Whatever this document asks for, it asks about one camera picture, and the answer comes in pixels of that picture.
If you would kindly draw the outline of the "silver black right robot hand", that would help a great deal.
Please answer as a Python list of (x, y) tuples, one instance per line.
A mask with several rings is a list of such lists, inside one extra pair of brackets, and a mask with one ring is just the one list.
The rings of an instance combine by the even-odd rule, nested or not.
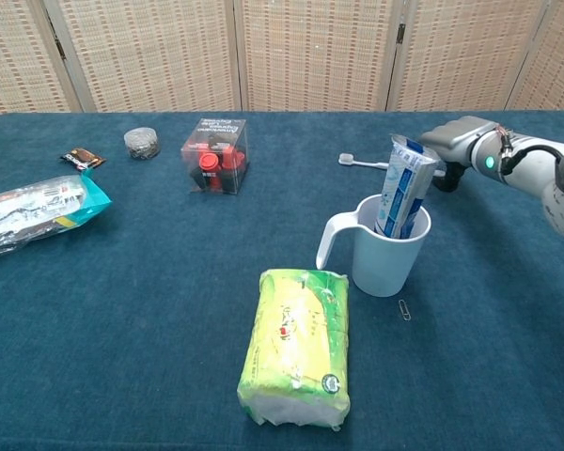
[(464, 172), (473, 166), (472, 149), (486, 133), (494, 132), (496, 122), (474, 116), (450, 120), (431, 131), (423, 132), (419, 143), (433, 150), (445, 164), (445, 174), (435, 176), (433, 185), (442, 192), (455, 191)]

